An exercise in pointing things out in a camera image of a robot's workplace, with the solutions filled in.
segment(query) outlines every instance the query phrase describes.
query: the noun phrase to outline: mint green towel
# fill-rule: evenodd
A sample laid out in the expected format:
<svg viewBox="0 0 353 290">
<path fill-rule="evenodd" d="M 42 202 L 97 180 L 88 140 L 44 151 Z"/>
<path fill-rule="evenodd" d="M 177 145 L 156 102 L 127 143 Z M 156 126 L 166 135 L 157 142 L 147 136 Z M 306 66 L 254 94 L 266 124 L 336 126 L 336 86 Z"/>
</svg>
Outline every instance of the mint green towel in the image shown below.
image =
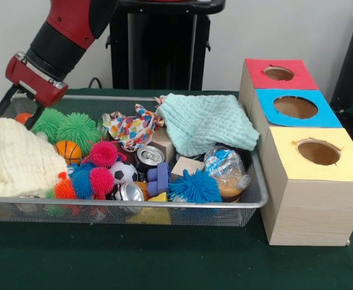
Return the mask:
<svg viewBox="0 0 353 290">
<path fill-rule="evenodd" d="M 259 138 L 233 95 L 170 94 L 156 113 L 164 119 L 176 150 L 185 156 L 206 153 L 216 143 L 253 150 Z"/>
</svg>

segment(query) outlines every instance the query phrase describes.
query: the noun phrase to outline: yellow box top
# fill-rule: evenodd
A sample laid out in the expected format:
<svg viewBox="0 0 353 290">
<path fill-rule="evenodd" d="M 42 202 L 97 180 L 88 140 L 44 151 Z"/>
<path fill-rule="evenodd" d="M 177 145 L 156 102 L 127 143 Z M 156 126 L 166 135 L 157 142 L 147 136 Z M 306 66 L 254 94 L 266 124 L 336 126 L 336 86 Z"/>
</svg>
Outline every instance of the yellow box top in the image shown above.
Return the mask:
<svg viewBox="0 0 353 290">
<path fill-rule="evenodd" d="M 353 141 L 345 129 L 271 127 L 270 131 L 288 179 L 353 181 Z"/>
</svg>

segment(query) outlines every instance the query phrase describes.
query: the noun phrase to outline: metal basket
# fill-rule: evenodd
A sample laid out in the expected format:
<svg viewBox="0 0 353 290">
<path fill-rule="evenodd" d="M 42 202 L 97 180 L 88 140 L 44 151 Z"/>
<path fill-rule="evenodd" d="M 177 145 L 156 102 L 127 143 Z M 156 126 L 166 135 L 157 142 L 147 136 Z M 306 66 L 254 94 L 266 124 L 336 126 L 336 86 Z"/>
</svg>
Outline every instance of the metal basket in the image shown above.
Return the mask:
<svg viewBox="0 0 353 290">
<path fill-rule="evenodd" d="M 103 97 L 68 95 L 55 108 L 64 114 L 87 113 L 98 120 L 105 112 L 121 111 L 134 115 L 140 103 L 155 110 L 156 102 L 147 97 Z M 34 112 L 36 104 L 16 97 L 6 112 L 14 118 L 23 112 Z M 33 198 L 0 198 L 0 221 L 69 222 L 104 224 L 164 224 L 245 226 L 257 208 L 268 199 L 266 183 L 255 151 L 245 152 L 247 174 L 252 183 L 243 191 L 238 203 L 188 204 L 185 202 L 123 202 Z"/>
</svg>

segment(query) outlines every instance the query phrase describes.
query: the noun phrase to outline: stacked wooden boxes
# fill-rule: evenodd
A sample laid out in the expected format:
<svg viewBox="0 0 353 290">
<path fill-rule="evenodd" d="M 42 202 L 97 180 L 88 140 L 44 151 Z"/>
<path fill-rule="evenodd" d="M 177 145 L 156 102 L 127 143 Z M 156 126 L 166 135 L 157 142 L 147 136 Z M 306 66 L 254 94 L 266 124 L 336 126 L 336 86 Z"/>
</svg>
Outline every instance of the stacked wooden boxes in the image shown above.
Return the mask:
<svg viewBox="0 0 353 290">
<path fill-rule="evenodd" d="M 246 59 L 239 101 L 261 133 L 269 243 L 346 245 L 353 232 L 353 141 L 303 61 Z"/>
</svg>

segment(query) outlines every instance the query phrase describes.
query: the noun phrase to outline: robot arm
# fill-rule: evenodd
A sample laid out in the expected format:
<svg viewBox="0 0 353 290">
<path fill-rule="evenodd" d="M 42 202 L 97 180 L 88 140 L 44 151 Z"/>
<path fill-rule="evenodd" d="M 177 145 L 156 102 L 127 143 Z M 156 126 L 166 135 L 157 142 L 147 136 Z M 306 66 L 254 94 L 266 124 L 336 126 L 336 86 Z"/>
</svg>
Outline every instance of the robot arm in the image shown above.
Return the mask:
<svg viewBox="0 0 353 290">
<path fill-rule="evenodd" d="M 38 104 L 26 122 L 30 129 L 45 107 L 59 101 L 68 86 L 63 82 L 86 50 L 98 39 L 116 9 L 118 0 L 50 0 L 46 22 L 26 53 L 17 53 L 6 69 L 13 86 L 0 102 L 0 117 L 21 90 Z"/>
</svg>

